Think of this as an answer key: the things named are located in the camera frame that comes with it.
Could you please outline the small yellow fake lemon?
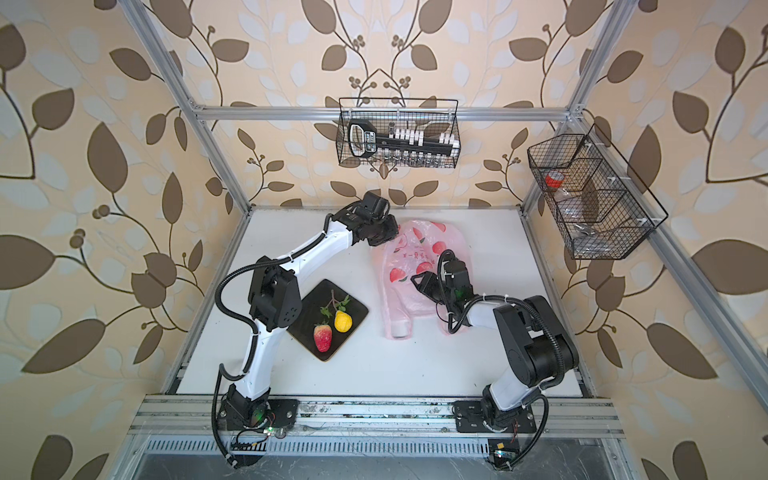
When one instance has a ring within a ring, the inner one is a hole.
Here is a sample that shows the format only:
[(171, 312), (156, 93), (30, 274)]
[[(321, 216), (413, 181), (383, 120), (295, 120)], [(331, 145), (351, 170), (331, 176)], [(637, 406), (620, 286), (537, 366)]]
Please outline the small yellow fake lemon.
[(333, 328), (339, 333), (347, 333), (353, 326), (353, 319), (347, 311), (350, 301), (349, 295), (338, 300), (332, 290), (329, 302), (320, 308), (321, 315), (327, 320), (332, 320)]

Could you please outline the red fake strawberry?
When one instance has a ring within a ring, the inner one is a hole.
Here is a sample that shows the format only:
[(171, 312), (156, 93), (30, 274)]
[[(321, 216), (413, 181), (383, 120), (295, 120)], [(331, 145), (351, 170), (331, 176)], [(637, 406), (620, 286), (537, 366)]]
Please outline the red fake strawberry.
[(332, 345), (333, 329), (327, 323), (318, 324), (313, 330), (313, 340), (318, 352), (325, 353)]

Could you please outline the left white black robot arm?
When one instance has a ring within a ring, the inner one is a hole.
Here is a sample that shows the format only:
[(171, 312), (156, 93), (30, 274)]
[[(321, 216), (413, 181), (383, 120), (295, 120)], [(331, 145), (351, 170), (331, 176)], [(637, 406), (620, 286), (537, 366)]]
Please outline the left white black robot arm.
[[(269, 417), (271, 372), (282, 337), (301, 313), (301, 281), (356, 243), (365, 241), (376, 247), (394, 239), (397, 233), (389, 201), (368, 192), (362, 199), (328, 214), (317, 236), (296, 250), (278, 258), (263, 256), (235, 269), (217, 285), (214, 300), (219, 312), (247, 325), (251, 336), (240, 373), (232, 374), (219, 366), (217, 378), (231, 385), (222, 406), (213, 408), (215, 418), (224, 416), (255, 428)], [(230, 282), (247, 274), (251, 276), (246, 291), (249, 310), (243, 315), (225, 305), (223, 293)]]

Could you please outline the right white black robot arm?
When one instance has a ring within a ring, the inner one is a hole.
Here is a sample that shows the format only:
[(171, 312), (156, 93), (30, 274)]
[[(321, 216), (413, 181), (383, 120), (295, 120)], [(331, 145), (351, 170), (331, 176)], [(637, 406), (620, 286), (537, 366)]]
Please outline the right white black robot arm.
[(438, 256), (435, 271), (417, 273), (411, 283), (444, 307), (450, 334), (478, 327), (495, 331), (501, 339), (508, 367), (484, 387), (478, 402), (475, 423), (484, 430), (509, 430), (579, 364), (575, 343), (546, 297), (478, 294), (465, 262), (450, 249)]

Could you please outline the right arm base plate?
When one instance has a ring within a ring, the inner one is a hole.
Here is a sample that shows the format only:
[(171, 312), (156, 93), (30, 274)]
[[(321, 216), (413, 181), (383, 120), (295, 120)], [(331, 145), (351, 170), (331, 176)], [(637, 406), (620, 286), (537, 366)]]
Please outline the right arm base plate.
[(530, 409), (499, 410), (489, 400), (459, 400), (451, 407), (459, 433), (532, 434), (537, 425)]

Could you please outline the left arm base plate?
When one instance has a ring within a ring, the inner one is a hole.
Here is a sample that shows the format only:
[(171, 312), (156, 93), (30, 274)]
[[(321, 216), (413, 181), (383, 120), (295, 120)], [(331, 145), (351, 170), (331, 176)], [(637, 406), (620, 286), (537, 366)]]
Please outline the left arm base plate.
[(297, 420), (298, 406), (296, 399), (225, 397), (218, 407), (216, 420), (219, 427), (227, 431), (290, 430)]

